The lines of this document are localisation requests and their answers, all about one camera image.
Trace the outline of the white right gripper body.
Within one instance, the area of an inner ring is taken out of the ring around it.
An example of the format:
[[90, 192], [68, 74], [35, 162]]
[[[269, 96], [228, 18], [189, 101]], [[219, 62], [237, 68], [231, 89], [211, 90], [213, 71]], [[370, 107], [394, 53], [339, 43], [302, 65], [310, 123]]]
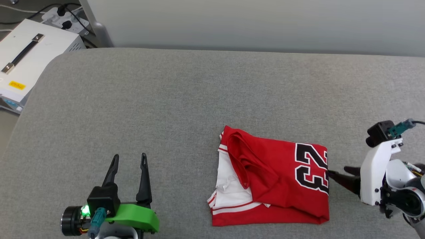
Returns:
[[403, 139], [393, 139], [373, 147], [368, 151], [360, 168], [360, 200], [368, 205], [381, 201], [382, 181], [392, 154], [401, 151]]

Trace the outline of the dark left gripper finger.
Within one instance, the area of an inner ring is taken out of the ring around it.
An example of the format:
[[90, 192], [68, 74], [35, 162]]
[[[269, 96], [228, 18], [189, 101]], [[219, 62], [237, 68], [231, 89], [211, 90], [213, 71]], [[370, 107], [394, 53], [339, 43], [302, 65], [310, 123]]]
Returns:
[[102, 183], [103, 187], [106, 187], [111, 185], [112, 183], [115, 183], [114, 180], [115, 180], [115, 175], [118, 172], [118, 166], [119, 166], [119, 155], [115, 154], [108, 168], [104, 181]]
[[142, 153], [141, 155], [140, 169], [141, 169], [141, 179], [139, 184], [139, 190], [136, 195], [137, 204], [150, 205], [153, 199], [152, 199], [150, 174], [149, 174], [146, 153]]

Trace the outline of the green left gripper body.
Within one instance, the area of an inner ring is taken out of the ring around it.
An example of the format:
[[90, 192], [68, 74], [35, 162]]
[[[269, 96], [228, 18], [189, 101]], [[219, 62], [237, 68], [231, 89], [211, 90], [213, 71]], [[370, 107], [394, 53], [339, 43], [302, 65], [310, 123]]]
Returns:
[[124, 203], [114, 217], [106, 217], [102, 224], [92, 227], [91, 213], [87, 204], [67, 207], [61, 218], [61, 231], [64, 236], [87, 237], [143, 237], [145, 233], [159, 231], [156, 213], [135, 203]]

